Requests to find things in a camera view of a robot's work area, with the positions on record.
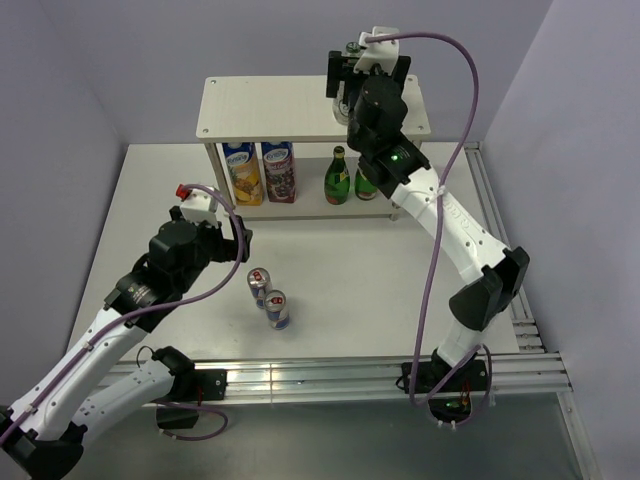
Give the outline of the clear bottle green cap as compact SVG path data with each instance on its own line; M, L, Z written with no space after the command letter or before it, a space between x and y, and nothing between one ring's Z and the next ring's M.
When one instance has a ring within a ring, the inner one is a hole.
M341 52L356 53L359 57L361 53L361 47L358 42L352 41L346 44L345 49ZM348 99L333 99L332 111L335 120L344 126L349 122L349 98Z

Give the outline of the silver blue energy can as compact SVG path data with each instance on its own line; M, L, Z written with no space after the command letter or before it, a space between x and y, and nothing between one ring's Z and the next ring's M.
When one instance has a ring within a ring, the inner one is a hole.
M264 268L251 269L247 274L247 284L259 309L264 308L266 295L272 290L271 277Z
M282 291L270 291L264 299L264 308L273 329L282 330L289 325L289 304L286 295Z

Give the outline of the green glass bottle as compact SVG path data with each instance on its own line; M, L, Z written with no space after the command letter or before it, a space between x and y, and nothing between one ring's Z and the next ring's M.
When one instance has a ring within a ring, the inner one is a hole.
M378 193L377 187L364 175L361 168L358 168L356 172L354 193L358 199L363 201L373 200Z
M344 204L349 196L351 187L350 173L345 160L345 149L336 146L333 149L333 159L324 177L324 194L332 205Z

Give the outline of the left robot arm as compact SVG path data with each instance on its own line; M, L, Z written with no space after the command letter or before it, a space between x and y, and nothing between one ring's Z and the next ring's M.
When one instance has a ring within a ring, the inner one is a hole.
M250 255L251 230L230 215L223 236L210 208L175 206L147 252L105 298L78 342L31 390L1 409L1 448L31 479L62 479L85 447L145 403L183 399L195 386L193 362L163 347L129 377L96 388L120 358L177 307L212 263L234 269Z

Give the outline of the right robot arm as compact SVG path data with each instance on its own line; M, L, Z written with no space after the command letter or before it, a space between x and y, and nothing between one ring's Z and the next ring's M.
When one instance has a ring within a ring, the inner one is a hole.
M377 64L357 69L354 55L328 55L326 95L347 115L347 144L359 153L364 176L434 238L464 286L449 301L453 324L425 371L452 390L468 374L466 364L491 321L518 293L530 258L487 232L442 185L441 175L401 131L408 107L402 98L408 57L391 72Z

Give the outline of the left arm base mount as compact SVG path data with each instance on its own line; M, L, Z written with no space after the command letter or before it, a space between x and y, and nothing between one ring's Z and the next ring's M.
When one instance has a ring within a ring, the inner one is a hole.
M157 405L157 427L163 433L181 436L196 426L208 402L225 398L226 387L225 369L195 369L178 375L170 392Z

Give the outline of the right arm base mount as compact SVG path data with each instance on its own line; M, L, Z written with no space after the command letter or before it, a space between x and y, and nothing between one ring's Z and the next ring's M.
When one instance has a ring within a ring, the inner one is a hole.
M431 362L420 362L415 392L429 393L447 373L448 365L432 366ZM457 371L439 390L449 397L434 398L428 402L431 414L442 422L466 420L472 413L473 393L485 393L491 386L492 377L483 360L473 359Z

